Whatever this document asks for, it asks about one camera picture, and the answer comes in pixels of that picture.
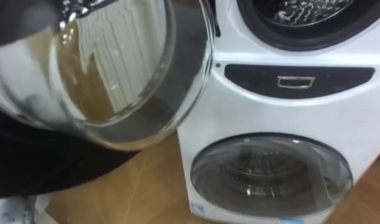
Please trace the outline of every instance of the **black control panel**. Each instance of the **black control panel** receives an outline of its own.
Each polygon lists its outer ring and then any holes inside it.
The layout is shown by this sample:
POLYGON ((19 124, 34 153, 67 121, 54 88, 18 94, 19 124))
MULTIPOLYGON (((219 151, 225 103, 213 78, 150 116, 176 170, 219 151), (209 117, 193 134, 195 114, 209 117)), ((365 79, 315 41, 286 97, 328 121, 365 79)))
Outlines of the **black control panel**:
POLYGON ((227 65, 225 76, 254 93, 283 99, 332 95, 368 82, 374 68, 227 65))

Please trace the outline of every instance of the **front-load washer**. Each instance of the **front-load washer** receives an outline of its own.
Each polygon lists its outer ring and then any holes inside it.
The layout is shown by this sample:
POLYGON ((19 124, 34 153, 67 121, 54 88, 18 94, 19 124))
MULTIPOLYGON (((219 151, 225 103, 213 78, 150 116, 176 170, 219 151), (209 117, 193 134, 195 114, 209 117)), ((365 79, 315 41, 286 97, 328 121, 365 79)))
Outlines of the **front-load washer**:
POLYGON ((263 39, 241 7, 216 2, 211 78, 178 129, 190 210, 323 223, 380 154, 380 16, 299 50, 263 39))

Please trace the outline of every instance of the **black object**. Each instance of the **black object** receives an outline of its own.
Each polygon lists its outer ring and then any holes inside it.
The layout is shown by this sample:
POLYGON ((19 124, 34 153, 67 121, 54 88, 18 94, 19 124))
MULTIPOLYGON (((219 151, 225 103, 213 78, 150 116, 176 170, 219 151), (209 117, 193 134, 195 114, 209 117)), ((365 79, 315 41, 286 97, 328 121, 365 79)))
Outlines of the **black object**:
POLYGON ((366 67, 227 65, 225 68, 225 76, 240 87, 283 99, 306 99, 339 93, 368 82, 374 72, 374 68, 366 67))
POLYGON ((215 35, 216 37, 220 37, 221 32, 220 32, 219 22, 217 20, 216 0, 209 0, 209 5, 213 13, 213 18, 215 19, 215 35))
POLYGON ((136 154, 32 128, 0 112, 0 198, 73 187, 112 171, 136 154))
POLYGON ((334 17, 312 26, 280 26, 271 19, 275 1, 237 2, 244 22, 254 35, 269 45, 291 51, 317 50, 339 44, 380 18, 380 0, 355 0, 334 17))

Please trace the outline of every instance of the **laminate floor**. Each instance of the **laminate floor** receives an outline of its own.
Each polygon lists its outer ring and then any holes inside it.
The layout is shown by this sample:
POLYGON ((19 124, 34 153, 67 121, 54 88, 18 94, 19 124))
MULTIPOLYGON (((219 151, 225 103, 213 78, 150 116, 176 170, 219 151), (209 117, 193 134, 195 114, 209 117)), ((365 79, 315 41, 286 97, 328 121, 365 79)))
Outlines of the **laminate floor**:
MULTIPOLYGON (((60 224, 208 224, 191 215, 176 136, 87 184, 57 192, 48 213, 60 224)), ((380 224, 380 161, 328 224, 380 224)))

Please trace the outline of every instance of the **washing machine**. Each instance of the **washing machine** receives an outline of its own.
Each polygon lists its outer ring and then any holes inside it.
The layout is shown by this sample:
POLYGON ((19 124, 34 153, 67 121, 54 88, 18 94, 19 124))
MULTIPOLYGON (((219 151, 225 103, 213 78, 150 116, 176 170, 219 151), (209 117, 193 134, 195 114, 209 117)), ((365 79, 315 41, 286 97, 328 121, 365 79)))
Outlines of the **washing machine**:
POLYGON ((215 2, 211 77, 178 129, 194 215, 323 223, 379 155, 380 0, 308 2, 215 2))

